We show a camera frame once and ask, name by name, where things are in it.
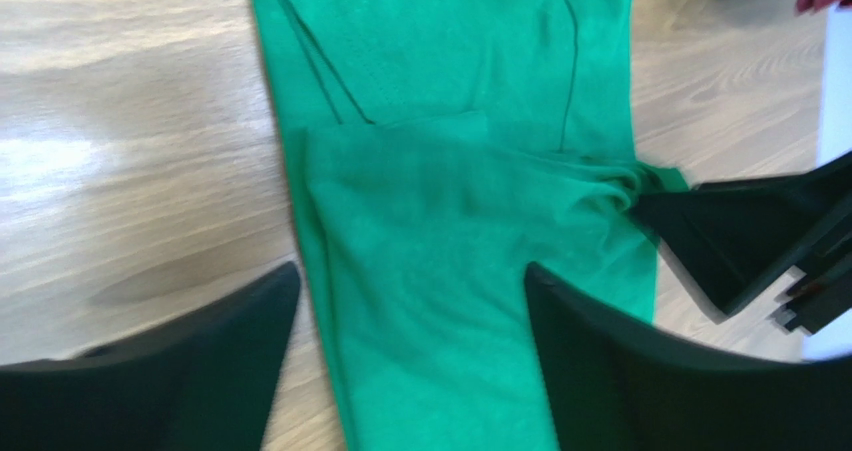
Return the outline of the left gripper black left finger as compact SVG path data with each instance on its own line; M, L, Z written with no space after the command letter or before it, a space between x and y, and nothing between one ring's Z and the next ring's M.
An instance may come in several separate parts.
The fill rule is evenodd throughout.
M258 450L301 282L285 263L186 315L1 369L5 450Z

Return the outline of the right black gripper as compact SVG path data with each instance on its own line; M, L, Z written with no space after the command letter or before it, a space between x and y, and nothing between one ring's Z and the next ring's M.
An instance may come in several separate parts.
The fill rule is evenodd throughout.
M733 316L791 268L773 320L814 334L851 308L851 156L801 174L643 194L630 211L712 309Z

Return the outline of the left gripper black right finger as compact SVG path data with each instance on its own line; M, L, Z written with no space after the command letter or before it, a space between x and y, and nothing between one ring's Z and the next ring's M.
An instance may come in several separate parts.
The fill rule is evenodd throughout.
M849 357L794 364L700 345L532 263L529 318L563 450L847 450Z

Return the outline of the green t shirt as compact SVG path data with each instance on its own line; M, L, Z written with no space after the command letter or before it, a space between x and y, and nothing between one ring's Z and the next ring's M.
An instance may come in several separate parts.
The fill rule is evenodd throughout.
M252 0L351 450L554 450L523 277L651 322L632 0Z

